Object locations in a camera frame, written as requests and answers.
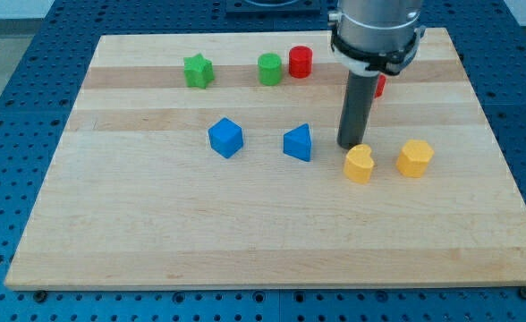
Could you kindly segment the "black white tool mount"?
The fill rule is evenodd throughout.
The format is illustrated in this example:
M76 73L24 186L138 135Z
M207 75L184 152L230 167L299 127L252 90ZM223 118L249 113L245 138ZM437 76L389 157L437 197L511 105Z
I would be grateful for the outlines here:
M414 60L425 32L425 26L415 28L406 46L395 51L364 52L345 42L339 36L337 27L333 27L330 47L335 60L356 75L372 77L380 72L396 76Z

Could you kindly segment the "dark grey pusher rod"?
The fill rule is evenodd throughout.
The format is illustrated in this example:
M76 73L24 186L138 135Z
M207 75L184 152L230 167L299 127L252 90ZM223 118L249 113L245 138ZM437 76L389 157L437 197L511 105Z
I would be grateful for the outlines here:
M365 77L349 72L337 143L350 149L362 143L378 84L378 74Z

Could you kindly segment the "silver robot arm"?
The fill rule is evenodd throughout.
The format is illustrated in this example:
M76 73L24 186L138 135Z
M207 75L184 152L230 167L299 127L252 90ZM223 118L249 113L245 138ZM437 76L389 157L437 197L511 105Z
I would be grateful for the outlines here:
M362 143L380 76L400 74L416 56L425 33L421 7L421 0L340 0L328 14L332 53L348 69L341 148Z

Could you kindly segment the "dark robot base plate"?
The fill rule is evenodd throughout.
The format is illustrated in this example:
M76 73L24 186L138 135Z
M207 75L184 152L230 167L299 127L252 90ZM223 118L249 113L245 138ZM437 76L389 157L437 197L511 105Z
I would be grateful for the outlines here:
M226 0L226 15L319 13L320 0Z

